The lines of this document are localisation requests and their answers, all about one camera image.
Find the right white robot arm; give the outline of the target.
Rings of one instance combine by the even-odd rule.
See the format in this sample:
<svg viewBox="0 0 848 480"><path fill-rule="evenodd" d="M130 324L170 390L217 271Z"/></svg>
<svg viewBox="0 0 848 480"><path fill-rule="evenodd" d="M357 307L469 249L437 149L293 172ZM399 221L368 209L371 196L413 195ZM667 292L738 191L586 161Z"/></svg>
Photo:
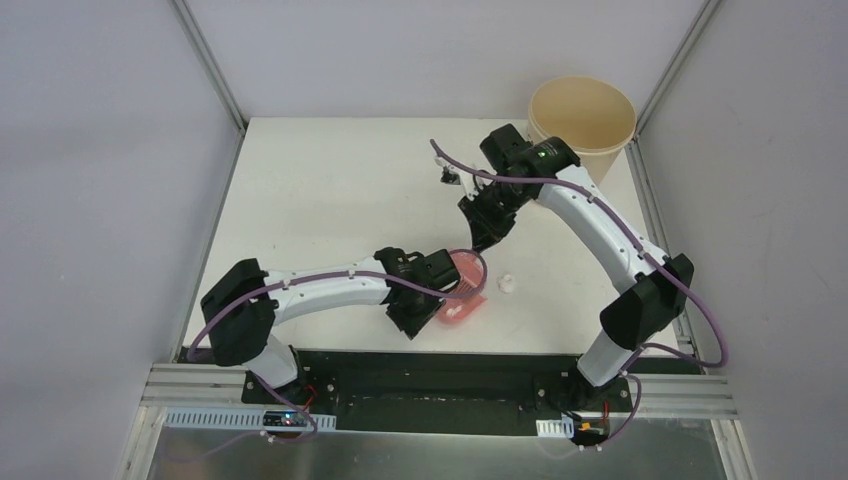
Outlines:
<svg viewBox="0 0 848 480"><path fill-rule="evenodd" d="M506 124L485 137L480 150L493 168L487 184L458 206L481 253L503 240L530 201L556 214L607 273L619 296L600 315L601 331L578 359L567 384L569 400L583 410L607 397L607 384L638 347L683 311L694 275L683 254L669 257L637 235L594 185L578 155L561 139L539 143Z"/></svg>

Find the white paper scrap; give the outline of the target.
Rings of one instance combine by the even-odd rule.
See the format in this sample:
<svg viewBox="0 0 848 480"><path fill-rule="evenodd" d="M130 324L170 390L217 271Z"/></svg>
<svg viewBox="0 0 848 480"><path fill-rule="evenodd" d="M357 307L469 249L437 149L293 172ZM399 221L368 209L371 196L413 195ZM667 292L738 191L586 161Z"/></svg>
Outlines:
<svg viewBox="0 0 848 480"><path fill-rule="evenodd" d="M516 289L515 277L511 274L504 274L497 279L498 289L504 294L511 294Z"/></svg>

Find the pink plastic dustpan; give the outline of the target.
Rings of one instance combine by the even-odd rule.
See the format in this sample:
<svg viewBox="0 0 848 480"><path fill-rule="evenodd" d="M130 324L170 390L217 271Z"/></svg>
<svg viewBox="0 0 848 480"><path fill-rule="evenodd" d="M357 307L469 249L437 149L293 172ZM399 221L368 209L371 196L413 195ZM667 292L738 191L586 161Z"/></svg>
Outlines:
<svg viewBox="0 0 848 480"><path fill-rule="evenodd" d="M436 314L436 319L447 326L454 327L468 320L486 303L482 288L487 280L487 267L474 253L466 250L452 250L450 257L460 275L460 281L453 289L459 298L447 299Z"/></svg>

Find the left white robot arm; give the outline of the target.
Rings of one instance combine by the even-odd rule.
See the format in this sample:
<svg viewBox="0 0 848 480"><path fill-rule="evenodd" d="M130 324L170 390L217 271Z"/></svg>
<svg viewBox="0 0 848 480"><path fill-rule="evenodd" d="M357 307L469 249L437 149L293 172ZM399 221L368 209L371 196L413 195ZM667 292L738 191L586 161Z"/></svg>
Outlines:
<svg viewBox="0 0 848 480"><path fill-rule="evenodd" d="M297 402L305 378L295 349L273 336L275 326L305 315L352 306L382 306L414 338L447 300L460 273L450 253L407 253L386 247L342 266L312 271L261 268L255 258L234 264L201 298L205 326L220 367L242 366L266 383L281 404Z"/></svg>

